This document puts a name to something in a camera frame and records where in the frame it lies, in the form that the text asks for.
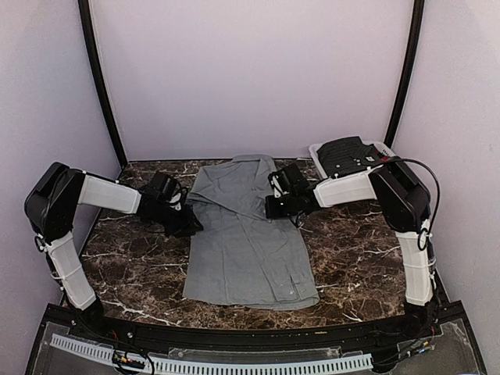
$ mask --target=brown marble surface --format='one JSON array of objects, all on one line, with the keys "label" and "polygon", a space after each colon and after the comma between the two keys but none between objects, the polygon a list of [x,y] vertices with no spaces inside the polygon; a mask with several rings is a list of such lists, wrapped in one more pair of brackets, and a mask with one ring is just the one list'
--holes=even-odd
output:
[{"label": "brown marble surface", "polygon": [[[201,166],[217,163],[223,161],[132,162],[120,180],[139,188],[160,170],[189,187]],[[277,161],[278,168],[284,163]],[[298,164],[308,177],[316,177],[312,162]],[[148,226],[136,216],[103,210],[81,258],[106,315],[126,320],[245,330],[322,327],[403,314],[402,256],[376,202],[339,205],[304,221],[302,236],[320,302],[298,311],[183,298],[190,239],[165,238],[160,226]]]}]

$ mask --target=lavender wall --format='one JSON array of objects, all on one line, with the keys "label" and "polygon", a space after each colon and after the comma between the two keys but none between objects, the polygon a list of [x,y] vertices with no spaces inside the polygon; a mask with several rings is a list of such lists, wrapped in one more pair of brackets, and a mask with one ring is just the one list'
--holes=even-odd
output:
[{"label": "lavender wall", "polygon": [[381,140],[413,1],[92,1],[130,159]]},{"label": "lavender wall", "polygon": [[[34,247],[23,201],[51,162],[119,171],[93,87],[76,1],[0,2],[0,373],[24,372],[60,292]],[[81,245],[95,217],[77,216]]]},{"label": "lavender wall", "polygon": [[500,373],[500,3],[427,2],[395,150],[440,178],[439,272]]}]

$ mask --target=white arm segment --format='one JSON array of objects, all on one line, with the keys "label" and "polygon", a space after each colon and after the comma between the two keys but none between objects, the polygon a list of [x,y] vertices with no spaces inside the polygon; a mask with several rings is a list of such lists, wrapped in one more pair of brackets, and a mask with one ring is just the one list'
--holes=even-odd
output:
[{"label": "white arm segment", "polygon": [[341,178],[328,178],[314,189],[320,207],[331,207],[341,203],[377,199],[368,175],[372,170],[351,174]]},{"label": "white arm segment", "polygon": [[[342,178],[328,178],[314,189],[320,207],[331,207],[341,203],[377,199],[368,175],[372,170],[352,174]],[[422,228],[429,229],[429,220]],[[417,232],[395,232],[401,245],[406,278],[406,301],[413,305],[424,306],[433,296],[434,275],[429,264],[427,250],[418,248]],[[420,236],[421,246],[425,245],[426,236]]]},{"label": "white arm segment", "polygon": [[[429,229],[429,220],[425,220],[422,228]],[[413,305],[424,306],[432,299],[434,260],[429,262],[427,250],[421,251],[418,247],[419,235],[417,232],[395,232],[401,245],[403,266],[406,277],[406,301]],[[420,246],[424,247],[426,236],[420,236]]]},{"label": "white arm segment", "polygon": [[73,234],[68,232],[66,236],[54,240],[50,245],[45,246],[45,251],[54,263],[55,270],[72,305],[80,310],[90,306],[95,301],[95,293],[78,259]]},{"label": "white arm segment", "polygon": [[95,205],[122,213],[136,213],[140,201],[141,193],[131,187],[85,174],[78,204]]}]

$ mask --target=black frame pole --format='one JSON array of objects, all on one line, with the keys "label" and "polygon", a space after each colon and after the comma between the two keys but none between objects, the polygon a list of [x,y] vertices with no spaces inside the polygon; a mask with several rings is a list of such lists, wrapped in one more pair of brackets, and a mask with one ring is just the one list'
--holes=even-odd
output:
[{"label": "black frame pole", "polygon": [[99,54],[95,43],[91,9],[88,0],[78,0],[78,7],[80,8],[81,26],[84,31],[88,61],[91,64],[95,90],[97,91],[99,102],[101,103],[102,114],[104,115],[104,120],[108,128],[109,136],[111,137],[112,146],[115,149],[116,157],[118,158],[121,167],[124,168],[128,164],[127,156],[125,155],[120,134],[118,133],[118,128],[116,127],[115,118],[109,102],[108,92],[104,83],[104,76],[102,75],[101,62],[99,61]]},{"label": "black frame pole", "polygon": [[422,25],[423,5],[425,0],[415,0],[413,3],[412,24],[409,28],[408,44],[406,46],[405,62],[399,80],[398,93],[394,108],[392,109],[391,120],[387,127],[384,143],[392,147],[396,132],[398,131],[399,121],[405,105],[406,94],[408,93],[409,82],[412,77],[413,63],[415,62],[416,47],[419,44],[420,27]]}]

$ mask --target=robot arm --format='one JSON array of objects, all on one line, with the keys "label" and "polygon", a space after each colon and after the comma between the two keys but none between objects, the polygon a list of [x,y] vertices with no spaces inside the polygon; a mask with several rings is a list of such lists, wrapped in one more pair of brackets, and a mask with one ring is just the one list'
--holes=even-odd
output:
[{"label": "robot arm", "polygon": [[185,205],[185,192],[177,185],[172,177],[157,173],[137,191],[59,162],[50,166],[28,195],[24,210],[37,234],[38,249],[46,254],[52,276],[74,307],[102,314],[73,243],[71,231],[78,205],[135,214],[162,224],[167,236],[187,237],[203,227],[191,207]]},{"label": "robot arm", "polygon": [[318,209],[363,199],[377,199],[387,225],[401,245],[406,304],[422,308],[433,298],[434,252],[429,241],[430,193],[398,158],[362,172],[327,178],[309,185],[295,164],[271,173],[274,196],[266,197],[269,219],[309,214]]}]

